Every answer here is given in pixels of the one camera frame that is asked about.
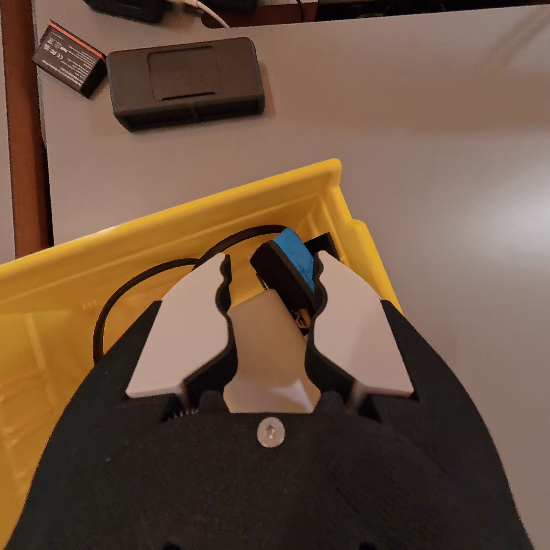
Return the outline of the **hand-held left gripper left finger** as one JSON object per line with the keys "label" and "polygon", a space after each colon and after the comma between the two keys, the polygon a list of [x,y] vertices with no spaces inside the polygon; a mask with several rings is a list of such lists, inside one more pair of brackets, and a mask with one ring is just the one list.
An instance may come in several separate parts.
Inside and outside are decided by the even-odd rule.
{"label": "hand-held left gripper left finger", "polygon": [[230,256],[218,253],[191,271],[161,300],[126,388],[130,398],[223,394],[237,373]]}

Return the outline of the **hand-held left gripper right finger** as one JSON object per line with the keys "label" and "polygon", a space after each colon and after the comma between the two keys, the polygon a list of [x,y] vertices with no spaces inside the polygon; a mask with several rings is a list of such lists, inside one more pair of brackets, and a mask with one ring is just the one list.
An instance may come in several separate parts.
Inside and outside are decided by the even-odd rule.
{"label": "hand-held left gripper right finger", "polygon": [[414,388],[378,293],[326,251],[315,255],[308,378],[340,398],[409,398]]}

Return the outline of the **white plastic container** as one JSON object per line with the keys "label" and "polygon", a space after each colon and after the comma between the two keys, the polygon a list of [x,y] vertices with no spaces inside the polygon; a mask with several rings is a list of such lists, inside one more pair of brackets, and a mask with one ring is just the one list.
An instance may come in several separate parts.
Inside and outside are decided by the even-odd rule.
{"label": "white plastic container", "polygon": [[228,316],[238,359],[223,393],[230,412],[313,412],[321,393],[306,375],[306,339],[276,291],[255,295]]}

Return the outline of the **yellow plastic bin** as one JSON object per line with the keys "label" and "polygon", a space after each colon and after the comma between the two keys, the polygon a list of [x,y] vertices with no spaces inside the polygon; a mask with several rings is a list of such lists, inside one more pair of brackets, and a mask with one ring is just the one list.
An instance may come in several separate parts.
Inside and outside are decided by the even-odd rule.
{"label": "yellow plastic bin", "polygon": [[135,275],[277,224],[305,241],[329,232],[342,262],[402,313],[366,224],[350,214],[341,171],[338,159],[318,162],[1,265],[1,549],[57,421],[93,367],[99,313]]}

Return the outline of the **black eraser blue felt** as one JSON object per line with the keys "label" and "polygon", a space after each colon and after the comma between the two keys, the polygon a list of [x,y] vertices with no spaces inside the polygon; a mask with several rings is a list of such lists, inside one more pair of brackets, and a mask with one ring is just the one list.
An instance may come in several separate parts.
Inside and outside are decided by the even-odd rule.
{"label": "black eraser blue felt", "polygon": [[289,311],[308,309],[313,315],[314,256],[295,231],[286,228],[262,244],[250,263],[263,285],[275,290]]}

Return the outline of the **black rectangular case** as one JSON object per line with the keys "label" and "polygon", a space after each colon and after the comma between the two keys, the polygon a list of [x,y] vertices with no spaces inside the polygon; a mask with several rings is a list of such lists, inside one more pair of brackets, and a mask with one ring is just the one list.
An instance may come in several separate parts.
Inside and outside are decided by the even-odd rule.
{"label": "black rectangular case", "polygon": [[113,51],[107,73],[113,115],[130,132],[265,111],[250,38]]}

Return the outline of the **black battery pack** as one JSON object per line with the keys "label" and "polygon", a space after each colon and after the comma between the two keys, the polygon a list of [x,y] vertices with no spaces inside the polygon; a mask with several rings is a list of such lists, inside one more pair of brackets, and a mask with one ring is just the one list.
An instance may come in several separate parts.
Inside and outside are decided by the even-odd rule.
{"label": "black battery pack", "polygon": [[31,59],[38,68],[87,100],[107,75],[106,55],[52,20]]}

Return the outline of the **black battery charger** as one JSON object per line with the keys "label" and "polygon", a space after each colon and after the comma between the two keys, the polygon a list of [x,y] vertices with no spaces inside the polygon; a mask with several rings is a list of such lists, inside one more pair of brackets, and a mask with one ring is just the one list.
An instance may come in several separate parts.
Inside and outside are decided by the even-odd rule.
{"label": "black battery charger", "polygon": [[155,25],[169,9],[168,1],[84,1],[94,12]]}

